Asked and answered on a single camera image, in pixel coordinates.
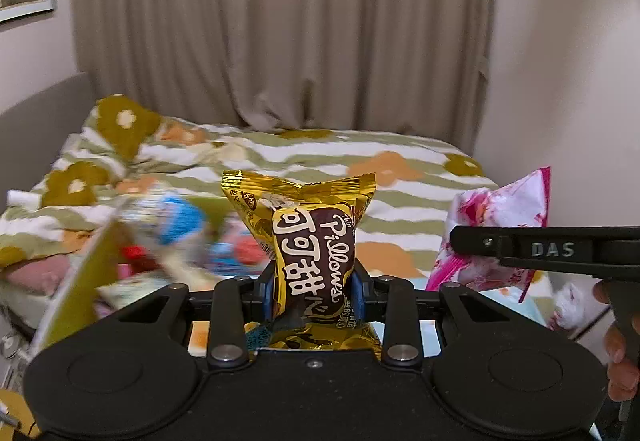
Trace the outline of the person's right hand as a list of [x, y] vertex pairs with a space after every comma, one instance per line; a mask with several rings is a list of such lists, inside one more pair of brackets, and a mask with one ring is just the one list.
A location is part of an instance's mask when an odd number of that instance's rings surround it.
[[608, 396], [614, 402], [631, 400], [638, 390], [639, 369], [626, 357], [625, 337], [614, 324], [606, 331], [603, 346], [608, 354]]

